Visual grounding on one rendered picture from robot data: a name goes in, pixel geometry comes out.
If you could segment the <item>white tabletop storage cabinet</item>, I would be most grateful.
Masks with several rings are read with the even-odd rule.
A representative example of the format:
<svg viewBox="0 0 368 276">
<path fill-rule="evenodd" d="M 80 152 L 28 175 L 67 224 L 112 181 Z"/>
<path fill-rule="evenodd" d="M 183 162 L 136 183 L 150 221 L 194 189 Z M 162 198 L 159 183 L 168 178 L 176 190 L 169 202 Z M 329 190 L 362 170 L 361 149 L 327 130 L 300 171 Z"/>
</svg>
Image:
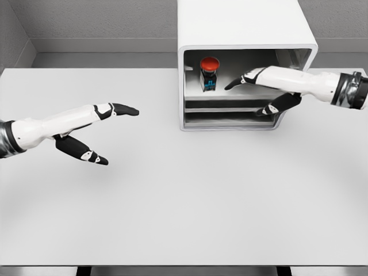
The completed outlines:
<svg viewBox="0 0 368 276">
<path fill-rule="evenodd" d="M 283 114 L 255 113 L 278 91 L 225 87 L 253 68 L 308 70 L 318 45 L 298 0 L 177 0 L 177 17 L 181 129 L 276 129 Z M 209 56 L 220 66 L 216 89 L 203 92 L 200 61 Z"/>
</svg>

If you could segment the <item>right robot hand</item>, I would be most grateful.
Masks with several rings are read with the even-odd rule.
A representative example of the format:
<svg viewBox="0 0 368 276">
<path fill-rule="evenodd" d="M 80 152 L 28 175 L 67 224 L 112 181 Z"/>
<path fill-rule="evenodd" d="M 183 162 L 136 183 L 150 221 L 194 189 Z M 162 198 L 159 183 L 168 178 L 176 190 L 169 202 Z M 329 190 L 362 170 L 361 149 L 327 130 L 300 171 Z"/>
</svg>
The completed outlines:
<svg viewBox="0 0 368 276">
<path fill-rule="evenodd" d="M 234 79 L 225 89 L 243 84 L 259 85 L 285 93 L 256 111 L 257 116 L 282 113 L 301 103 L 301 95 L 313 90 L 312 75 L 303 71 L 277 66 L 249 70 Z"/>
</svg>

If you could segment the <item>red button load switch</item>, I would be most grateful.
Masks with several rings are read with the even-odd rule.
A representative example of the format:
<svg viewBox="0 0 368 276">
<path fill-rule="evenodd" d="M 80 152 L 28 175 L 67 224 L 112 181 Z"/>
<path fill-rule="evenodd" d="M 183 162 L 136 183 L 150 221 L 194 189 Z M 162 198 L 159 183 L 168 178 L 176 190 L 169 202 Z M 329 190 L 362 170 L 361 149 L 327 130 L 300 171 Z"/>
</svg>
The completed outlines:
<svg viewBox="0 0 368 276">
<path fill-rule="evenodd" d="M 219 66 L 220 62 L 215 57 L 205 57 L 200 61 L 200 84 L 203 92 L 216 89 L 216 71 L 219 69 Z"/>
</svg>

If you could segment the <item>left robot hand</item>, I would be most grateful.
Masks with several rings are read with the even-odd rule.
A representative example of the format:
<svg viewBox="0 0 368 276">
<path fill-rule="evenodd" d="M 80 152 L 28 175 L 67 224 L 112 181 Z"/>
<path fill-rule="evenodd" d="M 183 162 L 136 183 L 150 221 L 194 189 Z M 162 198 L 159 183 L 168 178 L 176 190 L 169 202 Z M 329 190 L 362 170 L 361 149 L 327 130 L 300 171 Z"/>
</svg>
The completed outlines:
<svg viewBox="0 0 368 276">
<path fill-rule="evenodd" d="M 95 122 L 122 115 L 138 116 L 139 111 L 120 103 L 86 105 L 43 119 L 41 126 L 45 137 L 55 139 L 55 146 L 59 151 L 78 160 L 106 166 L 109 164 L 106 158 L 98 155 L 83 142 L 71 137 L 70 133 Z"/>
</svg>

